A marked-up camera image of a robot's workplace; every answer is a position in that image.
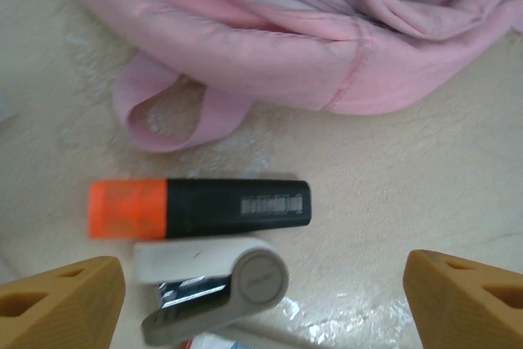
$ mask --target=floor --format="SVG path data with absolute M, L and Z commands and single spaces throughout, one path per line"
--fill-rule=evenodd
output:
M 260 104 L 228 139 L 169 155 L 137 151 L 115 121 L 110 85 L 133 49 L 75 0 L 0 0 L 0 48 L 0 91 L 18 114 L 0 124 L 0 253 L 22 275 L 119 257 L 127 297 L 114 348 L 144 347 L 154 299 L 133 282 L 129 242 L 87 239 L 94 179 L 308 180 L 311 225 L 260 234 L 288 263 L 288 296 L 241 326 L 285 342 L 420 348 L 401 287 L 415 248 L 523 272 L 518 34 L 408 110 L 363 118 Z M 143 120 L 171 129 L 177 119 L 183 133 L 200 92 L 167 94 Z

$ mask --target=barcode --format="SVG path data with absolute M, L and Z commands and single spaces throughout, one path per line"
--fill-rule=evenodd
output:
M 303 197 L 281 196 L 274 198 L 244 198 L 241 203 L 241 214 L 274 214 L 298 213 L 303 211 Z

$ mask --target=stapler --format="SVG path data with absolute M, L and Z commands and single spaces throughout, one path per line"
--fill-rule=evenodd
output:
M 136 279 L 156 288 L 159 309 L 141 325 L 145 343 L 164 346 L 276 306 L 288 270 L 265 241 L 250 237 L 138 243 Z

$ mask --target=backpack seam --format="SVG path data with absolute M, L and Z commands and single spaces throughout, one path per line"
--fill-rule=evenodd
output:
M 333 110 L 333 107 L 343 99 L 347 92 L 354 85 L 355 79 L 367 68 L 371 55 L 374 53 L 374 36 L 364 26 L 364 21 L 353 20 L 353 25 L 359 33 L 358 49 L 355 58 L 350 62 L 346 76 L 340 82 L 337 92 L 330 102 L 322 108 L 323 110 Z

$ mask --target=circular logo button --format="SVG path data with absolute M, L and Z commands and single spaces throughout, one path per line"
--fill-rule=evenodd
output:
M 251 257 L 239 273 L 239 290 L 254 304 L 273 302 L 280 296 L 283 285 L 282 266 L 266 255 Z

